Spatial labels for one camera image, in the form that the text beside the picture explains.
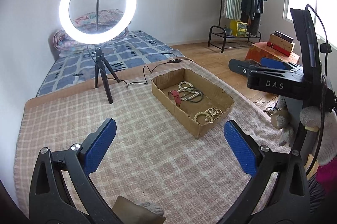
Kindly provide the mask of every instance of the window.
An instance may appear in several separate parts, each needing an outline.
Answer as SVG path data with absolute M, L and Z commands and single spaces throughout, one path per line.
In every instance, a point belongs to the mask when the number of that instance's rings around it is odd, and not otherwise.
M 305 9 L 305 6 L 307 4 L 310 4 L 320 16 L 325 26 L 328 41 L 337 46 L 337 38 L 335 37 L 334 33 L 335 27 L 329 27 L 329 25 L 334 23 L 334 21 L 336 20 L 337 0 L 285 0 L 284 19 L 293 22 L 290 8 Z M 311 12 L 311 14 L 312 20 L 314 21 L 316 33 L 322 39 L 325 39 L 324 30 L 321 26 L 320 20 L 316 18 L 313 12 Z

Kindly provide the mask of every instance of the cardboard box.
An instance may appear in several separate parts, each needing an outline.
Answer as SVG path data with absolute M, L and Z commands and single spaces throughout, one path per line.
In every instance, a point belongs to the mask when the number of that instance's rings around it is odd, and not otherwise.
M 267 45 L 279 52 L 281 52 L 282 54 L 286 55 L 287 57 L 290 56 L 291 52 L 288 52 L 287 50 L 283 49 L 282 47 L 279 47 L 278 45 L 275 45 L 271 42 L 267 42 Z
M 274 35 L 274 34 L 270 34 L 270 38 L 269 38 L 269 42 L 271 42 L 272 44 L 275 44 L 281 48 L 283 48 L 284 50 L 288 51 L 288 52 L 293 52 L 294 50 L 294 43 L 289 43 L 288 41 Z
M 188 81 L 203 92 L 203 99 L 198 103 L 182 101 L 180 107 L 176 106 L 174 101 L 168 98 L 168 93 L 178 90 L 178 84 L 182 81 Z M 204 136 L 213 126 L 225 118 L 234 105 L 233 98 L 223 89 L 186 68 L 155 77 L 152 80 L 152 93 L 196 139 Z M 222 111 L 222 114 L 217 116 L 213 123 L 199 118 L 199 125 L 193 120 L 196 113 L 204 112 L 210 107 Z
M 274 32 L 274 35 L 275 35 L 275 36 L 279 36 L 281 39 L 284 39 L 284 40 L 286 40 L 286 41 L 289 42 L 289 43 L 292 43 L 292 42 L 294 41 L 294 38 L 289 37 L 289 36 L 287 36 L 287 35 L 285 35 L 285 34 L 279 32 L 279 31 L 275 31 L 275 32 Z

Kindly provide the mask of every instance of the ring light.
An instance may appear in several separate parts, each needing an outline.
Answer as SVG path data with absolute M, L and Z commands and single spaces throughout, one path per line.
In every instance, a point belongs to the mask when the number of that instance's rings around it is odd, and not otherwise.
M 136 10 L 137 0 L 126 0 L 125 12 L 121 20 L 110 30 L 99 34 L 86 34 L 79 31 L 69 16 L 70 0 L 61 0 L 59 16 L 63 29 L 74 40 L 86 44 L 100 44 L 112 40 L 122 33 L 131 22 Z

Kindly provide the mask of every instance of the pink cloth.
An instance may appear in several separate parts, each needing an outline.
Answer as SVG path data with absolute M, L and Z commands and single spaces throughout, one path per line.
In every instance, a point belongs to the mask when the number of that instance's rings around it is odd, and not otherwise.
M 316 180 L 324 187 L 326 194 L 337 187 L 337 157 L 327 165 L 318 167 Z

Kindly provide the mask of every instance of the pearl necklace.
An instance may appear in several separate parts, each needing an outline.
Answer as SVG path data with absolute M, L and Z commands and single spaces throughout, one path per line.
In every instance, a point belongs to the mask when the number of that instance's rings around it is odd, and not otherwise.
M 190 87 L 181 87 L 181 85 L 183 85 L 183 84 L 187 84 Z M 192 90 L 192 88 L 194 88 L 194 86 L 191 83 L 189 83 L 188 81 L 182 81 L 182 82 L 180 82 L 178 84 L 178 87 L 179 87 L 178 93 L 181 93 L 182 91 L 186 91 L 188 93 L 192 93 L 193 94 L 189 98 L 181 98 L 182 101 L 192 100 L 192 99 L 196 98 L 197 96 L 201 95 L 200 91 L 194 91 L 194 90 Z
M 211 107 L 211 108 L 208 108 L 205 112 L 196 113 L 196 115 L 194 116 L 194 121 L 200 125 L 200 123 L 197 121 L 197 118 L 200 115 L 205 115 L 206 116 L 205 121 L 206 122 L 209 121 L 209 123 L 213 123 L 214 117 L 220 114 L 222 114 L 222 111 L 220 109 Z

